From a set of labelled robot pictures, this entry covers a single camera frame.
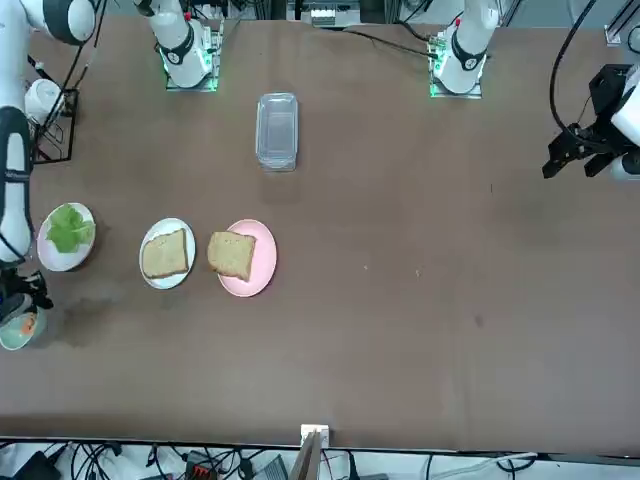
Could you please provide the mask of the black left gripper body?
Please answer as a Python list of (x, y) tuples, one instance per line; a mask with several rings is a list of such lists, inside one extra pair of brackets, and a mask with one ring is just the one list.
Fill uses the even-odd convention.
[(611, 150), (630, 147), (630, 141), (613, 125), (611, 118), (618, 110), (630, 64), (606, 64), (589, 82), (595, 121), (577, 131), (583, 139), (605, 144)]

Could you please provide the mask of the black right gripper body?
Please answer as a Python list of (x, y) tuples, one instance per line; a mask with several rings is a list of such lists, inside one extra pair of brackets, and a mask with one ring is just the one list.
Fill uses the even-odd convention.
[(1, 271), (1, 299), (8, 301), (16, 295), (29, 296), (36, 307), (52, 309), (53, 302), (48, 296), (44, 276), (36, 271), (28, 276), (22, 276), (16, 268)]

